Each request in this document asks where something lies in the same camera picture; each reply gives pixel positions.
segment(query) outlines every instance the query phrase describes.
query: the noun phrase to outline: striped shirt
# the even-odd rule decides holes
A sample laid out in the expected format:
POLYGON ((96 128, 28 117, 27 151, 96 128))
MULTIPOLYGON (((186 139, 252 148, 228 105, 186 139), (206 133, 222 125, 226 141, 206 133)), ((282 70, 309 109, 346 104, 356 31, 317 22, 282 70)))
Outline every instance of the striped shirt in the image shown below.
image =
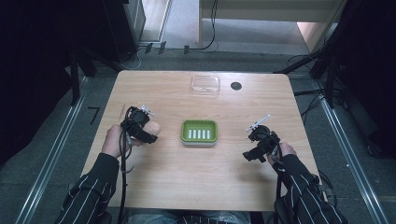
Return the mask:
POLYGON ((89 173, 69 190, 55 223, 95 223, 116 190, 119 162, 99 154, 89 173))
POLYGON ((282 181, 288 192, 280 200, 293 223, 348 223, 330 203, 321 200, 318 177, 310 174, 297 156, 287 155, 282 161, 285 164, 282 181))
MULTIPOLYGON (((311 175, 296 156, 287 155, 282 161, 285 163, 282 181, 288 192, 280 200, 286 205, 293 223, 348 223, 337 209, 320 199, 318 177, 311 175)), ((118 171, 118 160, 107 154, 99 154, 92 169, 70 189, 55 223, 95 223, 106 211, 116 190, 118 171)), ((176 223, 225 222, 207 217, 183 216, 176 223)))

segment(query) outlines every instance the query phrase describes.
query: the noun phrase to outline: white marker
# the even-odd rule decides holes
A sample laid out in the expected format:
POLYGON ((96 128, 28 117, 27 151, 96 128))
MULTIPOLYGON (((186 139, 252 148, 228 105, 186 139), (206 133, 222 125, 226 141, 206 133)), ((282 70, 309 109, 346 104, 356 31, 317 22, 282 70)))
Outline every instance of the white marker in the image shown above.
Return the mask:
POLYGON ((154 117, 154 113, 149 111, 149 109, 145 105, 142 105, 142 111, 145 112, 146 114, 150 114, 152 117, 154 117))
POLYGON ((266 119, 269 119, 271 117, 270 114, 267 114, 264 118, 259 119, 258 121, 256 121, 254 124, 252 124, 249 128, 247 128, 247 133, 250 130, 253 130, 255 128, 257 128, 257 126, 259 126, 261 123, 263 123, 266 119))

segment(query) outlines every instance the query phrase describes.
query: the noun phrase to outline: transparent box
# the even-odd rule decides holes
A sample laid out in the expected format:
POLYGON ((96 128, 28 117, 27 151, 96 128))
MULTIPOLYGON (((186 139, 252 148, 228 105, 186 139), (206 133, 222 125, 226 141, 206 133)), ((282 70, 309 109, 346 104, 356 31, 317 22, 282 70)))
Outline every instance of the transparent box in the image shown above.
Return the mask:
POLYGON ((220 78, 215 76, 194 76, 191 78, 191 91, 196 94, 219 95, 220 78))

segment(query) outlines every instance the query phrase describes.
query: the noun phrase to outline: wooden table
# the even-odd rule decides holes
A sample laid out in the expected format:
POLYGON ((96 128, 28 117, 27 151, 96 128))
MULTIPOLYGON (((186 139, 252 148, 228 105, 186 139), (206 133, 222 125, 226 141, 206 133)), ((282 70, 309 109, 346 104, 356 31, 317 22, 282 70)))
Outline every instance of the wooden table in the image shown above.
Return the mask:
MULTIPOLYGON (((332 25, 339 20, 347 0, 221 0, 216 19, 297 21, 310 52, 316 51, 332 25)), ((202 19, 210 19, 214 0, 200 0, 199 43, 202 19)))
MULTIPOLYGON (((317 174, 311 148, 289 78, 279 74, 122 71, 108 100, 86 174, 96 160, 106 130, 121 123, 129 106, 147 106, 162 125, 157 142, 135 147, 127 166, 126 207, 270 211, 276 196, 276 173, 268 162, 247 161, 242 153, 257 143, 246 128, 270 114, 263 125, 289 142, 317 174), (191 93, 193 76, 220 78, 219 95, 191 93), (235 91, 231 83, 239 82, 235 91), (180 139, 185 119, 213 119, 219 138, 213 147, 185 147, 180 139)), ((121 176, 110 206, 120 206, 121 176)))

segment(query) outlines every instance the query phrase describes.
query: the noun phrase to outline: green tray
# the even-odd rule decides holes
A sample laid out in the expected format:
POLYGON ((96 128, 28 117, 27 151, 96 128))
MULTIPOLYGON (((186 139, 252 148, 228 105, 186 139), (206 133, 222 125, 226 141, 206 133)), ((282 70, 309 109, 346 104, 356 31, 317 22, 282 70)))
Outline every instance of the green tray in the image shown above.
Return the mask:
POLYGON ((184 120, 181 140, 186 146, 214 146, 218 140, 218 124, 211 119, 184 120))

